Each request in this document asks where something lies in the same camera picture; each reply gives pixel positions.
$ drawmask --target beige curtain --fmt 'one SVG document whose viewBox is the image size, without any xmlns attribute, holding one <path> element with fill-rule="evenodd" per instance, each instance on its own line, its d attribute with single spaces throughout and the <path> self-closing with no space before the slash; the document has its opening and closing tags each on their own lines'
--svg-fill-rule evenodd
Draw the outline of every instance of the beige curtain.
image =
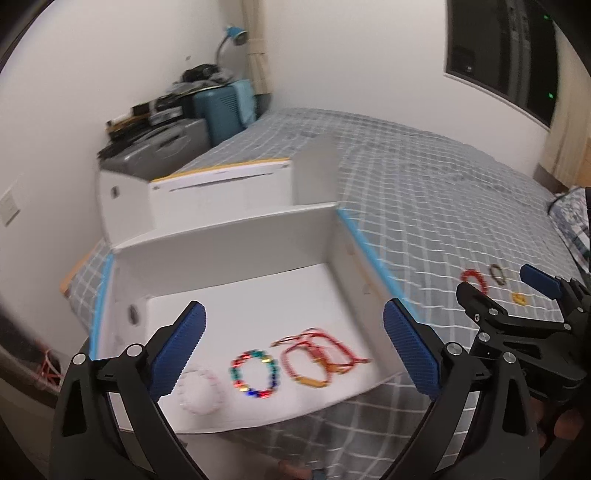
<svg viewBox="0 0 591 480">
<path fill-rule="evenodd" d="M 591 77 L 573 46 L 556 29 L 558 98 L 540 165 L 563 185 L 574 184 L 591 119 Z"/>
<path fill-rule="evenodd" d="M 271 93 L 271 73 L 265 42 L 265 0 L 242 0 L 242 14 L 248 30 L 247 74 L 256 95 Z"/>
</svg>

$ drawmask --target white cardboard box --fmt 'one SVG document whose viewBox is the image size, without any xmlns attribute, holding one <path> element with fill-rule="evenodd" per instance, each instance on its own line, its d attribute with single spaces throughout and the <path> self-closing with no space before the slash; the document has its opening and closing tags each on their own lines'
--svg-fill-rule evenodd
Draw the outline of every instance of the white cardboard box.
<svg viewBox="0 0 591 480">
<path fill-rule="evenodd" d="M 93 359 L 145 344 L 197 300 L 205 333 L 187 368 L 219 381 L 222 405 L 198 415 L 180 404 L 178 388 L 159 405 L 177 433 L 209 433 L 295 418 L 367 391 L 404 370 L 384 331 L 384 304 L 396 295 L 355 224 L 337 208 L 339 157 L 318 138 L 292 159 L 257 161 L 147 183 L 101 172 L 100 204 L 113 247 L 103 273 L 91 332 Z M 371 358 L 326 388 L 310 388 L 280 372 L 269 398 L 232 385 L 230 363 L 265 350 L 279 363 L 286 346 L 273 341 L 320 327 L 358 357 Z M 290 357 L 303 375 L 323 371 L 304 354 Z M 259 362 L 243 366 L 254 388 L 267 385 Z M 130 429 L 120 401 L 113 406 Z"/>
</svg>

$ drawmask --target blue tape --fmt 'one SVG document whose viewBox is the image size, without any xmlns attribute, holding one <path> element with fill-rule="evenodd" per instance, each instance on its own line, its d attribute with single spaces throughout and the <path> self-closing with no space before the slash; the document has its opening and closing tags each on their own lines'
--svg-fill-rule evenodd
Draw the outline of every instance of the blue tape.
<svg viewBox="0 0 591 480">
<path fill-rule="evenodd" d="M 103 319 L 103 310 L 105 308 L 105 296 L 109 279 L 111 277 L 111 268 L 113 267 L 113 254 L 107 255 L 103 271 L 101 272 L 99 292 L 95 300 L 95 314 L 92 317 L 92 325 L 90 325 L 90 348 L 88 355 L 91 360 L 97 360 L 97 350 L 99 348 L 100 325 Z"/>
<path fill-rule="evenodd" d="M 361 251 L 365 254 L 365 256 L 368 259 L 371 266 L 378 273 L 380 280 L 382 280 L 383 284 L 388 289 L 388 292 L 392 296 L 392 298 L 397 298 L 402 303 L 404 303 L 404 306 L 408 310 L 410 315 L 412 315 L 413 318 L 415 320 L 417 320 L 418 319 L 417 313 L 414 311 L 412 305 L 410 305 L 409 302 L 407 301 L 407 299 L 405 298 L 402 288 L 400 287 L 398 282 L 392 278 L 392 275 L 388 271 L 387 267 L 384 266 L 382 261 L 378 258 L 378 256 L 374 252 L 374 249 L 371 247 L 369 242 L 365 239 L 363 234 L 359 231 L 359 229 L 357 228 L 357 225 L 355 225 L 354 221 L 351 220 L 349 215 L 341 208 L 337 209 L 337 214 L 339 215 L 339 217 L 341 218 L 341 220 L 343 221 L 343 223 L 345 224 L 345 226 L 347 227 L 347 229 L 349 230 L 351 235 L 353 235 L 353 238 L 355 238 L 355 241 L 359 245 Z"/>
</svg>

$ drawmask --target gray checkered blanket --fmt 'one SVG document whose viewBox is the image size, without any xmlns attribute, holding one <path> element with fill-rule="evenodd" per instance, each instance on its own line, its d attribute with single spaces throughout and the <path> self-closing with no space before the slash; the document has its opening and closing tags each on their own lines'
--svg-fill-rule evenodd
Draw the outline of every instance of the gray checkered blanket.
<svg viewBox="0 0 591 480">
<path fill-rule="evenodd" d="M 342 207 L 400 282 L 417 320 L 432 326 L 444 342 L 469 348 L 478 331 L 455 298 L 468 268 L 485 275 L 489 295 L 510 314 L 561 320 L 556 303 L 518 276 L 530 263 L 552 275 L 580 278 L 546 215 L 551 195 L 469 145 L 367 116 L 295 108 L 268 113 L 182 171 L 289 157 L 325 133 L 334 136 L 343 158 Z M 72 308 L 86 326 L 108 251 L 101 242 L 71 284 Z M 503 268 L 505 287 L 489 276 L 493 263 Z M 513 303 L 512 292 L 525 294 L 527 306 Z M 471 395 L 442 466 L 459 451 L 475 402 Z M 277 458 L 324 467 L 329 478 L 379 478 L 428 403 L 401 375 L 314 414 L 226 435 Z"/>
</svg>

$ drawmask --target human hand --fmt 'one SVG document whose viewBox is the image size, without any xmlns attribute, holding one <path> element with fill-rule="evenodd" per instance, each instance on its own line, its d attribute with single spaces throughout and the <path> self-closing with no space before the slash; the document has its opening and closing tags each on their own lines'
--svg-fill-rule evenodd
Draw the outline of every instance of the human hand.
<svg viewBox="0 0 591 480">
<path fill-rule="evenodd" d="M 535 422 L 539 423 L 544 418 L 544 402 L 537 398 L 532 398 L 531 406 L 534 409 Z M 564 440 L 574 440 L 583 428 L 583 424 L 584 420 L 580 412 L 572 408 L 558 417 L 554 425 L 554 435 Z M 547 441 L 546 434 L 538 431 L 538 440 L 540 442 L 540 448 L 542 448 Z"/>
</svg>

